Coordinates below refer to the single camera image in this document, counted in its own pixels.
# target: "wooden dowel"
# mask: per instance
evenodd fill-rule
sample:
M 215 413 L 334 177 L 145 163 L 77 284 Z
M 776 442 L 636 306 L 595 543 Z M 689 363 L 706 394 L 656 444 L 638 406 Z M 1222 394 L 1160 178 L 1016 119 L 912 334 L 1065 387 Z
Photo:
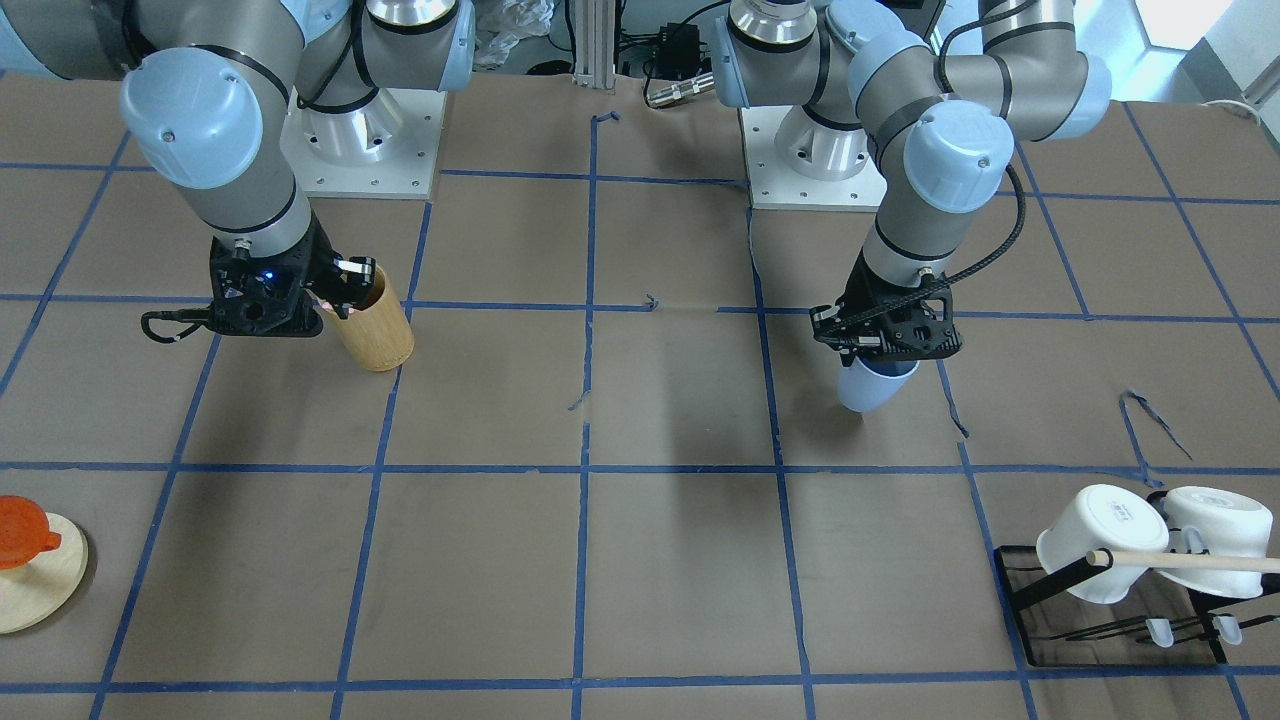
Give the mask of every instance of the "wooden dowel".
M 1089 565 L 1105 568 L 1164 568 L 1184 570 L 1243 570 L 1245 573 L 1280 573 L 1280 559 L 1276 557 L 1226 557 L 1219 555 L 1187 555 L 1178 552 L 1129 552 L 1112 550 L 1107 561 L 1107 551 L 1091 551 L 1085 559 Z

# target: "wooden cup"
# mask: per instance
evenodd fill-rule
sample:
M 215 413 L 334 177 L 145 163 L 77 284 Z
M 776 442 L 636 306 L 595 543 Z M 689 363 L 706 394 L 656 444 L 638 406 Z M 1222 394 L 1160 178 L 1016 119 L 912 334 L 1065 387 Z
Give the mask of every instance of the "wooden cup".
M 351 356 L 366 370 L 394 370 L 413 354 L 413 331 L 381 265 L 375 270 L 369 297 L 353 307 L 346 320 L 333 310 L 325 313 Z

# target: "black metal rack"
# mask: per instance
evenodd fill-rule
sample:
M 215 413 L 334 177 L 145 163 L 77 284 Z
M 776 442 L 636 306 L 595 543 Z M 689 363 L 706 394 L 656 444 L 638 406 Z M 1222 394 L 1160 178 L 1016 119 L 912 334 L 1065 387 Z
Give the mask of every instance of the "black metal rack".
M 1213 624 L 1228 609 L 1242 630 L 1271 623 L 1275 615 L 1238 618 L 1238 610 L 1257 598 L 1217 597 L 1146 573 L 1115 605 L 1094 605 L 1066 591 L 1107 570 L 1083 557 L 1046 573 L 1036 548 L 996 548 L 1001 592 L 1009 602 L 1027 661 L 1038 667 L 1215 665 L 1226 662 L 1221 634 Z M 1280 593 L 1280 575 L 1263 575 L 1262 596 Z M 1174 644 L 1160 647 L 1149 637 L 1147 620 L 1167 619 Z

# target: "round wooden board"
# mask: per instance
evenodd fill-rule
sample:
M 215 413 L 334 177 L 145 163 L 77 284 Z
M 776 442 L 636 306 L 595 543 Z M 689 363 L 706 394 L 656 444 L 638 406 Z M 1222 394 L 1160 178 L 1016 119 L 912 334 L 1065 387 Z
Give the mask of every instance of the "round wooden board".
M 24 630 L 54 614 L 76 592 L 88 568 L 88 543 L 74 523 L 49 512 L 49 529 L 63 536 L 58 550 L 0 570 L 0 634 Z

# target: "plastic bag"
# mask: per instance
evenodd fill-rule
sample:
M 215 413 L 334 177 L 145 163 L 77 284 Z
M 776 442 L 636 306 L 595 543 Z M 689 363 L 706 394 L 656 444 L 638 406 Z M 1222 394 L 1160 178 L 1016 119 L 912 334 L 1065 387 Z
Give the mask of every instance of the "plastic bag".
M 475 5 L 477 70 L 500 67 L 521 40 L 548 35 L 556 14 L 556 0 L 475 0 Z

